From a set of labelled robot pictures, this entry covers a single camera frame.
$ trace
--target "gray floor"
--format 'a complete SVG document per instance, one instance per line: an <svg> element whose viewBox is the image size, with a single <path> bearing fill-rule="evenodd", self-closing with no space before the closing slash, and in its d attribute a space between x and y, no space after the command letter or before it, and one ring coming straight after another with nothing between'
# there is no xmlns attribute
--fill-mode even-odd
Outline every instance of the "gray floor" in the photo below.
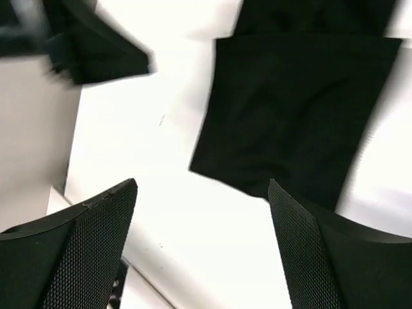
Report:
<svg viewBox="0 0 412 309"><path fill-rule="evenodd" d="M45 75L42 57L0 61L0 231L46 214L62 189L80 88Z"/></svg>

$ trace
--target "gray wall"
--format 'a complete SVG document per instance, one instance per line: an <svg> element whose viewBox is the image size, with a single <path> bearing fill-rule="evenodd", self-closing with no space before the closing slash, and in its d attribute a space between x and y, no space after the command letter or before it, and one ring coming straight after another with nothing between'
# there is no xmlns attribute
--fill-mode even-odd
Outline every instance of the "gray wall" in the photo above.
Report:
<svg viewBox="0 0 412 309"><path fill-rule="evenodd" d="M46 69L43 57L0 61L0 231L44 216L66 179L80 88Z"/></svg>

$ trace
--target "white table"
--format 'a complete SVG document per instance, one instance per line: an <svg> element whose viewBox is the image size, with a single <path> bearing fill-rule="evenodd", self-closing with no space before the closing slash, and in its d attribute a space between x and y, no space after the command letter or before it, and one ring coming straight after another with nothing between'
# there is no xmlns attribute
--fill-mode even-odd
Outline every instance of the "white table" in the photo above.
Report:
<svg viewBox="0 0 412 309"><path fill-rule="evenodd" d="M399 10L390 35L412 37L411 4ZM238 0L103 0L102 8L154 51L158 72L83 90L66 196L76 203L136 178L124 254L177 308L291 308L268 205L187 171L211 84L212 38L230 34ZM401 79L411 81L412 62L402 63L409 77ZM411 97L397 85L382 102L397 107L372 127L375 138L339 211L412 236L410 150L400 143L412 129ZM394 187L406 192L402 203L376 195L386 188L400 196Z"/></svg>

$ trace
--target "black fabric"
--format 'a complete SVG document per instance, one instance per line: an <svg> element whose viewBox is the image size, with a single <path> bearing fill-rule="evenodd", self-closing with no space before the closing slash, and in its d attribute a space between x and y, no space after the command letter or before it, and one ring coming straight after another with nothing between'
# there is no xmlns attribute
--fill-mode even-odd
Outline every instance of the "black fabric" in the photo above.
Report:
<svg viewBox="0 0 412 309"><path fill-rule="evenodd" d="M75 84L149 73L145 52L114 31L85 0L42 0L49 37L39 49L18 23L8 0L0 5L0 57L45 53L52 71L67 71Z"/></svg>
<svg viewBox="0 0 412 309"><path fill-rule="evenodd" d="M234 36L334 33L382 36L397 0L243 0Z"/></svg>
<svg viewBox="0 0 412 309"><path fill-rule="evenodd" d="M136 194L126 180L1 233L1 308L106 309Z"/></svg>
<svg viewBox="0 0 412 309"><path fill-rule="evenodd" d="M191 170L267 198L269 179L334 209L399 39L220 39Z"/></svg>
<svg viewBox="0 0 412 309"><path fill-rule="evenodd" d="M268 195L294 309L412 308L412 239L347 220L274 180Z"/></svg>

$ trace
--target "folded black cloth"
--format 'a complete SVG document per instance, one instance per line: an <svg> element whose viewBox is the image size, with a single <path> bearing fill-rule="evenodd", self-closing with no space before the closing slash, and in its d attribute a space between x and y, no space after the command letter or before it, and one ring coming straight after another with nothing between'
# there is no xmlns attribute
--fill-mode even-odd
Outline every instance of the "folded black cloth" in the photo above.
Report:
<svg viewBox="0 0 412 309"><path fill-rule="evenodd" d="M400 43L304 33L217 40L190 169L266 199L275 178L334 209Z"/></svg>
<svg viewBox="0 0 412 309"><path fill-rule="evenodd" d="M243 0L234 35L333 33L383 36L397 0Z"/></svg>

